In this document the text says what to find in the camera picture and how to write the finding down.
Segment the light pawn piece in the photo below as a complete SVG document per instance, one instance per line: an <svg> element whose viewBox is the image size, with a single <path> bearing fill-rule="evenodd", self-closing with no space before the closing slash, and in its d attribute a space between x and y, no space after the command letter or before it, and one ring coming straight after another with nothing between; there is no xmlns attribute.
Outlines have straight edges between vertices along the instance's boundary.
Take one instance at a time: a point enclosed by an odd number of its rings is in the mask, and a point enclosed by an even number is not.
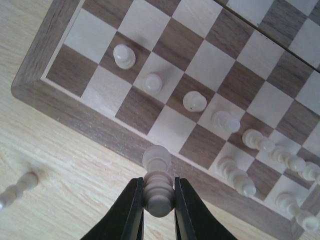
<svg viewBox="0 0 320 240"><path fill-rule="evenodd" d="M320 167L313 162L307 161L306 166L298 172L298 175L306 181L320 184Z"/></svg>
<svg viewBox="0 0 320 240"><path fill-rule="evenodd" d="M301 172L306 167L306 161L292 154L287 148L276 145L275 148L268 153L268 156L275 162L284 164L293 172Z"/></svg>
<svg viewBox="0 0 320 240"><path fill-rule="evenodd" d="M250 149L272 152L275 143L255 129L248 129L242 135L242 142Z"/></svg>

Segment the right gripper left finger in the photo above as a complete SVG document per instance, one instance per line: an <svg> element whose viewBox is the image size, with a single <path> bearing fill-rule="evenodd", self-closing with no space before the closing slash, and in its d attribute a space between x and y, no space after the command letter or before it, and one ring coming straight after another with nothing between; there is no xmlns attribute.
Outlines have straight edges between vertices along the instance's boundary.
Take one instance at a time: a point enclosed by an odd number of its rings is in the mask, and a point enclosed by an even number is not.
<svg viewBox="0 0 320 240"><path fill-rule="evenodd" d="M142 240L144 238L144 180L129 181L105 216L82 240Z"/></svg>

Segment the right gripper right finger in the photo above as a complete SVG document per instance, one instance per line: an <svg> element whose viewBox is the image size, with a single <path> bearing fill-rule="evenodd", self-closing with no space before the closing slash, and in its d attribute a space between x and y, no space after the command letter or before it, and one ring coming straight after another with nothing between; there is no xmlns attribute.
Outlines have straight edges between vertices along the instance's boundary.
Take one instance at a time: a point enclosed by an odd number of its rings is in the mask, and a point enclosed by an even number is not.
<svg viewBox="0 0 320 240"><path fill-rule="evenodd" d="M174 179L177 240L235 240L209 211L186 178Z"/></svg>

